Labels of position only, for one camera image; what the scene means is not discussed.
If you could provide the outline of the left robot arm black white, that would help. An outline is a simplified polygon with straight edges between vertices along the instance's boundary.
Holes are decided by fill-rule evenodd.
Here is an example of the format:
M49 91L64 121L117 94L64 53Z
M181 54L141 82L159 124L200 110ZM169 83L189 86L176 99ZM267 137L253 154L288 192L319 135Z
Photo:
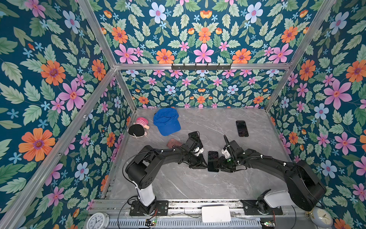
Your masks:
M157 199L153 192L152 183L161 167L165 164L185 163L190 169L206 169L202 153L203 146L199 141L189 138L186 143L169 149L156 149L145 146L127 165L125 172L138 196L137 207L141 213L151 215L156 209Z

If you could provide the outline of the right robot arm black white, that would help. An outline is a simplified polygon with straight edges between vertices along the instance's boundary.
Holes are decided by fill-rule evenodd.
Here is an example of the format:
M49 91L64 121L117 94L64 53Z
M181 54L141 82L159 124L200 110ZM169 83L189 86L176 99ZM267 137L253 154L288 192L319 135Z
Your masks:
M237 167L244 166L271 174L286 183L287 189L268 189L257 198L255 207L260 213L267 214L270 208L282 206L298 206L304 211L311 211L325 195L325 185L306 162L282 161L253 149L243 150L226 136L224 140L226 145L219 159L221 171L234 173L238 171Z

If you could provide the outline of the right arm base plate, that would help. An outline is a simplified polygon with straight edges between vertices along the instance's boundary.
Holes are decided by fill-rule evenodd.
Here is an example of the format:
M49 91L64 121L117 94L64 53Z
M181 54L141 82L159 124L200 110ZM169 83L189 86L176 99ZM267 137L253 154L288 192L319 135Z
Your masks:
M241 199L245 215L283 215L280 207L271 208L264 200Z

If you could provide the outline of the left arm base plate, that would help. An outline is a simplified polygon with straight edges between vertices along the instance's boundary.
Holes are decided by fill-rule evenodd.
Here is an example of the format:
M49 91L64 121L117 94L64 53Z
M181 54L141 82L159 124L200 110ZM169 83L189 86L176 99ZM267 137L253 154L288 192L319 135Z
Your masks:
M139 200L132 202L130 216L167 216L169 210L169 201L155 200L149 206L143 205Z

